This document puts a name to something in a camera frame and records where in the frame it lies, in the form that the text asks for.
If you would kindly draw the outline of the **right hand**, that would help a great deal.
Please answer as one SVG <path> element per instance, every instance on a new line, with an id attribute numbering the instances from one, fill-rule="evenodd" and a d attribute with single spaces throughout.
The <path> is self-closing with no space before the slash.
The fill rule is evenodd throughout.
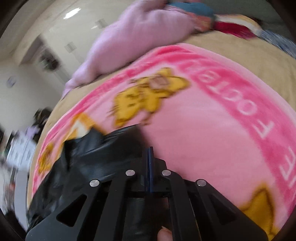
<path id="1" fill-rule="evenodd" d="M 158 232 L 158 241 L 173 241 L 172 232 L 166 227 L 162 226 L 161 230 Z"/>

